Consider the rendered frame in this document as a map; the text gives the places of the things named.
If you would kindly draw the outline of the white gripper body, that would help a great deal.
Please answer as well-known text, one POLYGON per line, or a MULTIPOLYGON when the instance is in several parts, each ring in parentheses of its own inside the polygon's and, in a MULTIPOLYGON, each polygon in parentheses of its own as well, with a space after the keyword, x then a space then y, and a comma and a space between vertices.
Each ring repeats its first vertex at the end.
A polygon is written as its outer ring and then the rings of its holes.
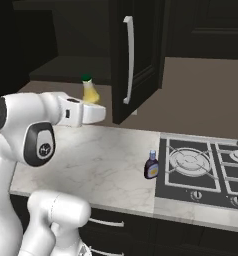
POLYGON ((83 124, 93 124, 101 122, 106 117, 106 108, 104 106, 92 103, 83 104, 83 124))

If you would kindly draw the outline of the black open cabinet shelf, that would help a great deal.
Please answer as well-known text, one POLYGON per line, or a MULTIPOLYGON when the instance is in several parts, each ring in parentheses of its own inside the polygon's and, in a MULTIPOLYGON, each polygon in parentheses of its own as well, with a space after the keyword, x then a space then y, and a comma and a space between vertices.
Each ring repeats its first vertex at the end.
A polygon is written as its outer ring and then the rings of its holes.
POLYGON ((90 75, 95 84, 111 83, 110 59, 105 57, 58 56, 30 73, 32 81, 80 83, 90 75))

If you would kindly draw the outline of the open black cabinet door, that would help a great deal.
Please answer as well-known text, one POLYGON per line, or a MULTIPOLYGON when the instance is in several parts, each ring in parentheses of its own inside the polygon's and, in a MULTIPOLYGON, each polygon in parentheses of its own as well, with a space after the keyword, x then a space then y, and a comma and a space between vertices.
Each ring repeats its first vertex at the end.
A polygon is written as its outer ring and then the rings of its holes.
POLYGON ((109 0, 112 120, 121 124, 161 86, 171 0, 109 0), (134 75, 129 104, 128 37, 123 22, 134 22, 134 75))

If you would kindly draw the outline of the yellow bottle with green cap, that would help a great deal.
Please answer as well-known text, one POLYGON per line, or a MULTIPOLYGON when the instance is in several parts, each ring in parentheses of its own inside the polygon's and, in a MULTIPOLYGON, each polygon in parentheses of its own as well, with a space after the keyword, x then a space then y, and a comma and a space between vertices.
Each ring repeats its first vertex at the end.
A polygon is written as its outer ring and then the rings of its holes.
POLYGON ((84 74, 81 80, 83 83, 83 100, 87 103, 98 103, 100 101, 100 95, 94 88, 92 77, 84 74))

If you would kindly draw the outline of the dark sauce bottle blue cap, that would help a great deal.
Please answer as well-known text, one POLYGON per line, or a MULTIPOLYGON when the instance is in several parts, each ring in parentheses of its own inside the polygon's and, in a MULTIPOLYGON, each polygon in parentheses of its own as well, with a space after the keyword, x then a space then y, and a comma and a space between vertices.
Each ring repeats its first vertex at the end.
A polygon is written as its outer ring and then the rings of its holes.
POLYGON ((153 179, 158 175, 159 162, 156 159, 156 151, 151 150, 149 153, 149 159, 144 166, 144 177, 146 179, 153 179))

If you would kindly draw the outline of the black drawer front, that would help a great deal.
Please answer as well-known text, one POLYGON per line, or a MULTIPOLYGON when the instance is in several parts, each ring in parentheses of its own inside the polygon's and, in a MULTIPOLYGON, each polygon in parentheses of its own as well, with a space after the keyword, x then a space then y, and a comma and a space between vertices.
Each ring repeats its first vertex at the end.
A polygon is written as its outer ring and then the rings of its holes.
POLYGON ((93 249, 124 256, 153 256, 154 228, 149 217, 92 209, 92 219, 124 223, 123 227, 89 221, 79 229, 81 238, 93 249))

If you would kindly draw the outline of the black gas hob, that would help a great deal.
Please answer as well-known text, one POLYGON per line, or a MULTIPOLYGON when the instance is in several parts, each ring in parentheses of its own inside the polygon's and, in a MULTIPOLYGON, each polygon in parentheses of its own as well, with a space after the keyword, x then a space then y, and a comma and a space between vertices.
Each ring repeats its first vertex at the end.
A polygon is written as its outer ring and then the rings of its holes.
POLYGON ((238 140, 162 135, 155 196, 238 209, 238 140), (193 200, 192 191, 202 198, 193 200))

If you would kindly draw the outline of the black wall cabinet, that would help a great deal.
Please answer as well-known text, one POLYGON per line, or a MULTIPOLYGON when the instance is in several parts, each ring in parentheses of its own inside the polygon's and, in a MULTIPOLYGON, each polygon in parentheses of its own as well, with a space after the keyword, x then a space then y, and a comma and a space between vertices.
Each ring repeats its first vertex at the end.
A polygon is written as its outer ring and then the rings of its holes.
POLYGON ((238 0, 171 0, 166 56, 238 60, 238 0))

